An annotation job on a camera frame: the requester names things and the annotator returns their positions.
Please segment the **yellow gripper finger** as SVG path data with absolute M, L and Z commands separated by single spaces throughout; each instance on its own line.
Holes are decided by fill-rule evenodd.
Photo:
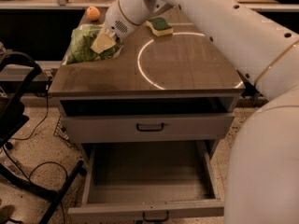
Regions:
M 97 54 L 100 54 L 105 50 L 111 49 L 115 45 L 116 40 L 113 34 L 100 32 L 99 35 L 94 39 L 91 45 L 91 50 Z

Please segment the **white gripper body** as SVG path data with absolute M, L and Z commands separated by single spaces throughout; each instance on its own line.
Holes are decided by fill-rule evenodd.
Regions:
M 134 33 L 138 26 L 126 19 L 119 1 L 115 1 L 107 10 L 104 27 L 115 33 L 119 38 L 125 38 Z

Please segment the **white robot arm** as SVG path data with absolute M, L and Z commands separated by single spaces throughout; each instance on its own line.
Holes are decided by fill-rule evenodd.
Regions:
M 179 8 L 267 99 L 233 144 L 224 224 L 299 224 L 297 33 L 234 0 L 116 0 L 104 26 L 119 37 Z

